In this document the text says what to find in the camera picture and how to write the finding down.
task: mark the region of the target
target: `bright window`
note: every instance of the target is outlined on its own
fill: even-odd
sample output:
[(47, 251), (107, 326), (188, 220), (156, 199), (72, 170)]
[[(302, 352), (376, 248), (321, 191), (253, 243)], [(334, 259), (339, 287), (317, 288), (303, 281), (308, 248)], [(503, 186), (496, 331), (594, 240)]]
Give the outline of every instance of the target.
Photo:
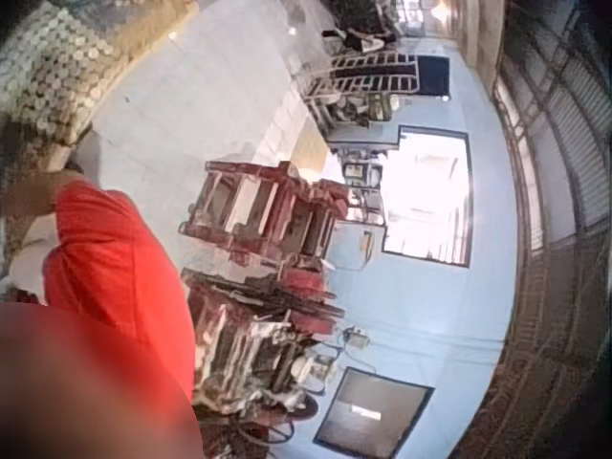
[(388, 152), (381, 191), (383, 250), (454, 265), (470, 263), (471, 194), (466, 136), (403, 129)]

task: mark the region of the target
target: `corrugated metal wall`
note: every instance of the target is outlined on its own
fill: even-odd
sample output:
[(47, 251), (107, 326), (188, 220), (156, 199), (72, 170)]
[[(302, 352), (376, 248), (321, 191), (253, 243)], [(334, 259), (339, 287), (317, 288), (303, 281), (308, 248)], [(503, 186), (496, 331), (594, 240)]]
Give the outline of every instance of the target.
[(609, 87), (594, 57), (575, 47), (583, 20), (572, 0), (515, 1), (523, 7), (509, 4), (493, 92), (519, 203), (514, 318), (456, 458), (525, 457), (577, 396), (610, 323)]

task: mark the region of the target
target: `ceiling light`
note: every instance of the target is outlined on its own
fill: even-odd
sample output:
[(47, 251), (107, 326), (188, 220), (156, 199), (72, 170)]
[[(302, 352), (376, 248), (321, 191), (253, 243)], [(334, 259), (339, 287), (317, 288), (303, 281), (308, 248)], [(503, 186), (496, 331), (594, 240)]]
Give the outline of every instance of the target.
[(443, 2), (440, 2), (437, 7), (431, 10), (431, 15), (440, 22), (445, 22), (450, 16), (450, 10)]

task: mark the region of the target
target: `electrical box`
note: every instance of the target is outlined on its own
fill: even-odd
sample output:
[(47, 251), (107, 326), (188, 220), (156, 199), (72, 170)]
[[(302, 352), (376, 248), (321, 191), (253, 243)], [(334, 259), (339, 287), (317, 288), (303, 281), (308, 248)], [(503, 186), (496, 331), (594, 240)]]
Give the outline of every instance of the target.
[(365, 349), (370, 344), (370, 338), (358, 328), (349, 328), (344, 332), (344, 342), (347, 346)]

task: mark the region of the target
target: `light blue wall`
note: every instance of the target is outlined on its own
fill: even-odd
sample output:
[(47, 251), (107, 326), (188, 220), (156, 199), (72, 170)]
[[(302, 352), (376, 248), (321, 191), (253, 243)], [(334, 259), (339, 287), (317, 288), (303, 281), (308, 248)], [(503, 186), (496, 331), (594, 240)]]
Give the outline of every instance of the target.
[[(503, 347), (514, 303), (516, 213), (501, 125), (480, 80), (454, 45), (424, 39), (418, 46), (424, 54), (433, 50), (450, 58), (452, 99), (415, 99), (392, 122), (369, 131), (345, 128), (334, 140), (394, 142), (400, 124), (467, 132), (474, 209), (470, 267), (382, 253), (383, 230), (355, 224), (338, 224), (328, 258), (337, 266), (330, 284), (346, 309), (341, 326), (356, 325), (372, 339), (367, 349), (351, 354), (383, 376), (435, 388), (398, 457), (443, 459), (480, 405)], [(365, 230), (373, 231), (376, 249), (361, 269)], [(340, 365), (367, 370), (346, 357)], [(313, 444), (339, 379), (318, 399), (315, 419), (300, 423), (295, 438), (275, 450), (278, 457), (339, 457)]]

